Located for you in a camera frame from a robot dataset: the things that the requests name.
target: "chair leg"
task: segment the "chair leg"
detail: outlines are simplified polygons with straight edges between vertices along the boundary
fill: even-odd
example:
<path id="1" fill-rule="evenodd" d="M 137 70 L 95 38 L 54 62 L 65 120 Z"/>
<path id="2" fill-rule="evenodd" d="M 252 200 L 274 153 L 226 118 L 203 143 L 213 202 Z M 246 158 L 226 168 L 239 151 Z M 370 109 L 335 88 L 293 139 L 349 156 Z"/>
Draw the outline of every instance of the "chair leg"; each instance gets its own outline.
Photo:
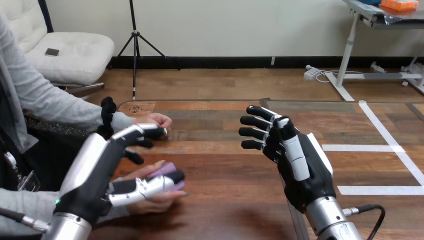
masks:
<path id="1" fill-rule="evenodd" d="M 78 87 L 74 87 L 74 88 L 68 88 L 66 90 L 67 93 L 69 94 L 74 94 L 74 93 L 79 93 L 82 91 L 86 91 L 89 89 L 95 89 L 95 88 L 104 88 L 105 84 L 103 82 L 100 83 L 95 83 L 95 84 L 91 84 L 91 85 L 86 85 L 86 86 L 78 86 Z"/>

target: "white armchair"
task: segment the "white armchair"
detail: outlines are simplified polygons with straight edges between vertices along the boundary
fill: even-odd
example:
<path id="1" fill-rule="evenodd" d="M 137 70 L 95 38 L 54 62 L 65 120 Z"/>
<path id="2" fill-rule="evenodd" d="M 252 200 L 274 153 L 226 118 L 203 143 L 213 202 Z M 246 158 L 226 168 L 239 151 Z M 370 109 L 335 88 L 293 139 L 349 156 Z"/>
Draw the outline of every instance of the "white armchair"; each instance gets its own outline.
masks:
<path id="1" fill-rule="evenodd" d="M 112 58 L 114 42 L 107 36 L 86 32 L 51 32 L 37 0 L 0 0 L 5 18 L 26 58 L 54 85 L 73 86 L 75 93 L 103 87 L 96 83 Z M 59 50 L 46 56 L 46 50 Z"/>

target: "gray sleeve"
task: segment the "gray sleeve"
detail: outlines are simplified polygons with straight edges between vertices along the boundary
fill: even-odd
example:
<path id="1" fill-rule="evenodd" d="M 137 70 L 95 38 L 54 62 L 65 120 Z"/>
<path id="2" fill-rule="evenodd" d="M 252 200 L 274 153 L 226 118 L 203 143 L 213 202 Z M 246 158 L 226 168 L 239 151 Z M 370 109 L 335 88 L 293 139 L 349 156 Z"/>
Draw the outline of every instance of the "gray sleeve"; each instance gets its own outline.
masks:
<path id="1" fill-rule="evenodd" d="M 58 192 L 40 191 L 8 191 L 0 188 L 0 208 L 8 209 L 18 213 L 23 213 L 28 217 L 40 219 L 47 223 L 52 221 L 53 210 Z M 128 216 L 127 209 L 123 207 L 112 208 L 109 214 L 101 217 L 99 222 L 113 218 Z M 19 224 L 14 220 L 0 216 L 0 238 L 4 236 L 34 235 L 39 232 Z"/>
<path id="2" fill-rule="evenodd" d="M 26 60 L 1 17 L 0 48 L 22 107 L 48 121 L 71 124 L 89 131 L 103 123 L 100 106 L 54 87 Z M 133 119 L 116 112 L 112 127 L 115 130 L 127 128 Z"/>

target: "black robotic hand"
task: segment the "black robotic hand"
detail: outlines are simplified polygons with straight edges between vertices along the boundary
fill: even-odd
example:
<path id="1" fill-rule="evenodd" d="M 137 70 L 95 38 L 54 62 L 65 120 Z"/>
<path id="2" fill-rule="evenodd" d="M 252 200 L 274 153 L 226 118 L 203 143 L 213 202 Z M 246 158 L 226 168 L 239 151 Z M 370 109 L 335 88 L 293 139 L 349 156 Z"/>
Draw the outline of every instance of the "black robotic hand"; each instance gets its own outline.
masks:
<path id="1" fill-rule="evenodd" d="M 257 149 L 277 163 L 284 179 L 284 193 L 288 201 L 301 213 L 314 200 L 336 197 L 330 163 L 312 134 L 304 135 L 287 116 L 266 108 L 250 105 L 246 112 L 255 116 L 242 116 L 239 134 L 258 140 L 244 140 L 244 149 Z"/>

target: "white cord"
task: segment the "white cord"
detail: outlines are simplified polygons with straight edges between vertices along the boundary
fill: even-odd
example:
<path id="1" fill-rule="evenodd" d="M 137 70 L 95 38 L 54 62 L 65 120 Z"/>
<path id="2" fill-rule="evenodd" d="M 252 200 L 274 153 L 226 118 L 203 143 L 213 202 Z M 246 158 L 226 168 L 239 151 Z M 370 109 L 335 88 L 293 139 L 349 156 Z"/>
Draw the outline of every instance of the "white cord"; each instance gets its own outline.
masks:
<path id="1" fill-rule="evenodd" d="M 319 71 L 319 74 L 315 77 L 315 79 L 318 81 L 318 82 L 320 82 L 320 83 L 329 83 L 330 81 L 328 80 L 328 81 L 323 81 L 323 80 L 320 80 L 318 77 L 319 76 L 321 76 L 321 75 L 324 75 L 324 74 L 326 74 L 326 73 L 333 73 L 333 74 L 335 74 L 335 75 L 338 75 L 339 74 L 339 70 L 330 70 L 330 71 L 324 71 L 324 70 L 319 70 L 318 69 L 318 71 Z M 352 73 L 352 74 L 364 74 L 363 72 L 360 72 L 360 71 L 345 71 L 345 73 Z"/>

